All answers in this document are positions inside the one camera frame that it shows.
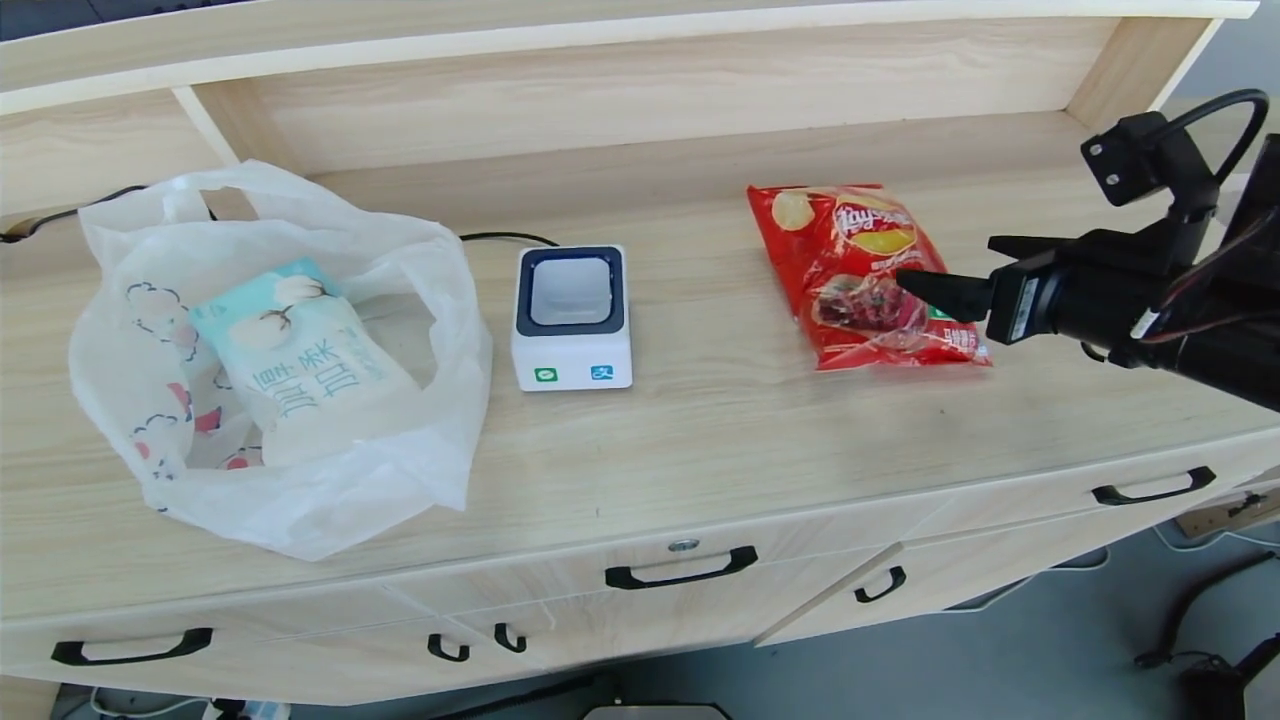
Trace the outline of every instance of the black handle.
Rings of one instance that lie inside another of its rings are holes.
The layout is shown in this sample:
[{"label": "black handle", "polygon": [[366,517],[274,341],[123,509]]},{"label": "black handle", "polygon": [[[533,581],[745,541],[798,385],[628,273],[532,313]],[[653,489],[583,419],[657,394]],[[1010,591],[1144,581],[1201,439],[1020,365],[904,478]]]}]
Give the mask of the black handle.
[{"label": "black handle", "polygon": [[454,656],[444,652],[444,648],[440,647],[440,641],[443,639],[444,635],[440,633],[431,633],[430,637],[426,638],[426,651],[440,660],[448,660],[449,662],[466,662],[467,660],[471,660],[471,646],[460,644],[458,653]]},{"label": "black handle", "polygon": [[104,665],[132,665],[134,662],[151,662],[152,660],[169,660],[182,657],[193,652],[200,652],[214,642],[212,628],[192,628],[182,634],[178,644],[173,650],[157,652],[155,655],[136,655],[133,657],[111,657],[108,660],[90,660],[84,657],[84,643],[64,641],[54,646],[50,659],[54,662],[70,665],[72,667],[101,667]]},{"label": "black handle", "polygon": [[498,623],[493,626],[493,639],[511,652],[525,652],[529,650],[529,642],[525,639],[525,635],[516,638],[516,643],[512,644],[511,638],[507,637],[506,623]]},{"label": "black handle", "polygon": [[1146,497],[1129,497],[1116,489],[1115,486],[1102,486],[1100,488],[1093,488],[1093,500],[1097,500],[1100,505],[1137,505],[1139,502],[1155,502],[1157,500],[1167,500],[1170,497],[1178,497],[1179,495],[1187,495],[1189,492],[1196,492],[1198,489],[1204,489],[1210,483],[1217,479],[1213,470],[1201,465],[1199,468],[1192,468],[1187,470],[1187,474],[1192,478],[1192,484],[1183,489],[1175,489],[1172,492],[1162,492],[1160,495],[1148,495]]},{"label": "black handle", "polygon": [[709,580],[712,578],[723,578],[724,575],[732,575],[733,573],[741,573],[751,565],[760,556],[755,553],[755,547],[746,544],[742,547],[735,547],[728,551],[728,565],[723,570],[713,570],[710,573],[703,573],[701,575],[689,575],[686,578],[672,578],[669,580],[654,580],[646,583],[631,574],[631,568],[620,566],[609,568],[604,571],[604,584],[611,588],[617,588],[620,591],[643,591],[648,588],[664,588],[667,585],[680,585],[684,583],[696,583],[698,580]]},{"label": "black handle", "polygon": [[854,600],[861,603],[876,602],[877,600],[906,584],[906,570],[904,570],[901,565],[895,565],[888,569],[888,579],[891,582],[887,591],[872,597],[867,594],[867,591],[863,588],[858,588],[854,591]]}]

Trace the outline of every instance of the gray floor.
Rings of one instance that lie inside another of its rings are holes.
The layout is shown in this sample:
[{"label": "gray floor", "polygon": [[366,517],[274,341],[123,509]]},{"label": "gray floor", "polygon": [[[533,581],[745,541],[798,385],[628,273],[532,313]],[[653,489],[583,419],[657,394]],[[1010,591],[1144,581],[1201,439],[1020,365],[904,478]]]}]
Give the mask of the gray floor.
[{"label": "gray floor", "polygon": [[[1175,542],[1185,542],[1165,525]],[[1280,525],[1252,533],[1280,542]],[[1178,665],[1139,671],[1132,659],[1156,638],[1170,601],[1204,574],[1262,548],[1224,538],[1175,553],[1152,532],[1115,543],[1106,566],[1051,571],[983,612],[913,618],[753,650],[690,652],[609,667],[627,701],[714,702],[733,720],[1172,720]],[[1088,565],[1098,555],[1073,564]],[[1280,561],[1206,593],[1179,650],[1238,661],[1280,632]],[[296,707],[296,720],[429,720],[582,673],[348,708]],[[609,688],[503,711],[486,720],[579,720]],[[128,702],[129,696],[116,698]],[[134,711],[156,707],[134,700]],[[69,720],[88,720],[74,714]],[[177,720],[198,712],[174,714]]]}]

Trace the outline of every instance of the wooden countertop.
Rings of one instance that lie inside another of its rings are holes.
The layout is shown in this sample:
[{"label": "wooden countertop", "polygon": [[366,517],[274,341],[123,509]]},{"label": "wooden countertop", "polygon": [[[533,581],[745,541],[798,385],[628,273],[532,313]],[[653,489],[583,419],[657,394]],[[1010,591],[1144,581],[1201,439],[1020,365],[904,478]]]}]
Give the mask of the wooden countertop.
[{"label": "wooden countertop", "polygon": [[68,333],[100,274],[77,224],[50,224],[0,252],[4,621],[581,546],[1275,427],[1274,414],[1172,375],[1097,365],[1065,338],[996,346],[987,372],[812,372],[744,184],[886,181],[952,270],[984,274],[1000,264],[989,234],[1133,229],[1162,213],[1158,200],[1111,209],[1075,155],[1080,137],[1043,113],[320,178],[361,206],[460,232],[625,245],[636,384],[521,393],[507,341],[517,247],[468,245],[495,350],[467,511],[433,509],[316,564],[142,503],[68,387]]}]

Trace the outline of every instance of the red chip bag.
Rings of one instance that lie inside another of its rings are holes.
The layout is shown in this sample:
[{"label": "red chip bag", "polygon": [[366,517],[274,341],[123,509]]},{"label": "red chip bag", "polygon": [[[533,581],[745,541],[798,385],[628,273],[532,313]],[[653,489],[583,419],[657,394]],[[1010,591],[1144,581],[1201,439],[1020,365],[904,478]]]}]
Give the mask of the red chip bag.
[{"label": "red chip bag", "polygon": [[878,184],[746,190],[791,314],[819,370],[991,365],[973,323],[899,287],[901,268],[945,273],[929,237]]}]

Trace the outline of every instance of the cotton pad package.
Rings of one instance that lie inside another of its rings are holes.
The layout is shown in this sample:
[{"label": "cotton pad package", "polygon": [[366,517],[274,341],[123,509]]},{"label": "cotton pad package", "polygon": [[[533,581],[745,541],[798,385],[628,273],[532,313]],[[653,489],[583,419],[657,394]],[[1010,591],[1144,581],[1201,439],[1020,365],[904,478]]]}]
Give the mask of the cotton pad package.
[{"label": "cotton pad package", "polygon": [[303,462],[413,423],[413,378],[310,258],[192,307],[191,322],[261,428],[264,465]]}]

